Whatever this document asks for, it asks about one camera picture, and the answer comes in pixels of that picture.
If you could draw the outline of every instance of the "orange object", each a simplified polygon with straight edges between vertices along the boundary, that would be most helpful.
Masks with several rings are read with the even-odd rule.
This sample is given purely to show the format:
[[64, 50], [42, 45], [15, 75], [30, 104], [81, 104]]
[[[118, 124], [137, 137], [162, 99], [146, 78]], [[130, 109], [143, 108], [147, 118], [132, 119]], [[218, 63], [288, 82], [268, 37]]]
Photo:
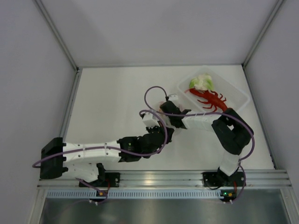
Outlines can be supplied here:
[[192, 89], [188, 89], [185, 92], [190, 91], [190, 93], [192, 93], [195, 96], [201, 97], [206, 99], [207, 101], [200, 101], [199, 99], [197, 101], [201, 102], [202, 104], [211, 104], [210, 107], [203, 107], [205, 109], [212, 109], [212, 107], [215, 107], [215, 110], [213, 112], [215, 112], [217, 110], [217, 107], [219, 107], [220, 109], [222, 109], [223, 112], [225, 112], [227, 110], [227, 106], [225, 105], [225, 101], [226, 98], [224, 98], [224, 100], [222, 100], [223, 95], [221, 95], [220, 98], [218, 98], [218, 93], [211, 91], [209, 92], [209, 90], [207, 91], [198, 91], [195, 88]]

